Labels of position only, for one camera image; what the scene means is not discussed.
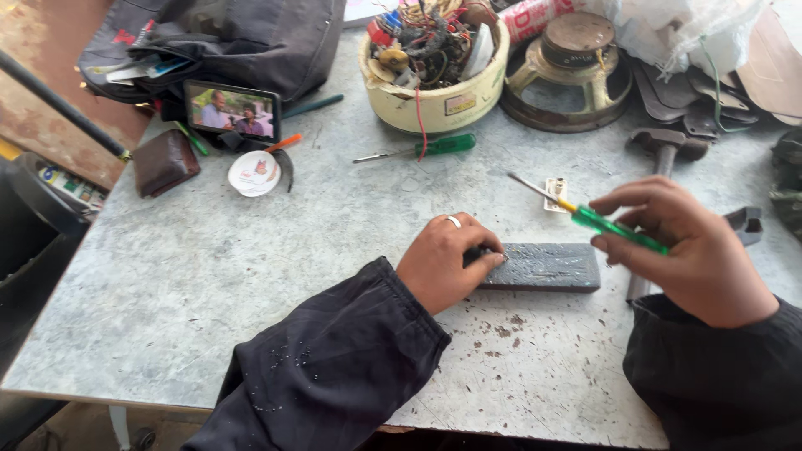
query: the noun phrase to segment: phone screen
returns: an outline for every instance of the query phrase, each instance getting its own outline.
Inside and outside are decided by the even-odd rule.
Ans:
[[[227,90],[225,85],[188,82],[185,85],[192,125],[225,133],[231,130],[253,139],[274,141],[276,96],[254,90]]]

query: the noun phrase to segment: green screwdriver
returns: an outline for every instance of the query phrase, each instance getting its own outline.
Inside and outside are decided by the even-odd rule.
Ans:
[[[426,146],[426,156],[439,155],[441,153],[462,152],[464,150],[472,149],[475,145],[476,136],[473,136],[473,133],[469,133],[467,135],[449,136],[448,138],[442,138],[433,143],[429,143],[429,145]],[[382,158],[388,158],[389,156],[408,155],[410,153],[420,156],[422,151],[423,143],[418,143],[415,144],[415,148],[411,148],[409,150],[366,156],[364,158],[357,158],[353,162],[364,163],[365,161],[381,160]]]
[[[660,244],[657,240],[647,237],[646,235],[639,234],[626,225],[616,224],[612,221],[609,221],[599,213],[591,210],[590,207],[586,207],[584,205],[579,205],[577,207],[565,199],[557,197],[541,187],[533,185],[532,183],[520,178],[515,173],[507,173],[507,175],[514,181],[520,182],[523,186],[526,186],[535,193],[538,193],[560,207],[567,209],[569,212],[571,212],[571,221],[576,222],[580,226],[589,227],[590,229],[596,230],[600,234],[621,235],[631,242],[649,248],[654,252],[668,254],[668,248]]]

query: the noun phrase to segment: black jacket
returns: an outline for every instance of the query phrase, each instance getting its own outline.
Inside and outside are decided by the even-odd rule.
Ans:
[[[802,445],[802,311],[708,327],[663,295],[634,303],[624,371],[674,449]],[[449,336],[385,258],[234,348],[183,451],[351,451],[415,395]]]

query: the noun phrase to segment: black backpack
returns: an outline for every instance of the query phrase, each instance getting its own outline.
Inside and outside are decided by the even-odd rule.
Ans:
[[[346,0],[116,0],[78,67],[97,95],[137,104],[183,102],[198,79],[278,93],[292,101],[326,82]],[[180,56],[191,63],[158,78],[109,83],[93,67]]]

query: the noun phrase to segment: hand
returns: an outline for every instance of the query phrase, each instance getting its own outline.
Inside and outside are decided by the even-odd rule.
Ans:
[[[648,177],[590,202],[599,214],[635,207],[618,222],[670,246],[661,255],[615,234],[591,244],[633,273],[663,288],[675,304],[712,327],[741,327],[773,315],[780,304],[752,266],[746,250],[723,217],[702,207],[690,193],[663,177]]]
[[[504,262],[504,247],[490,230],[473,216],[457,213],[462,225],[440,215],[426,224],[409,246],[395,272],[418,302],[432,315],[458,303]],[[462,254],[473,246],[492,250],[462,267]]]

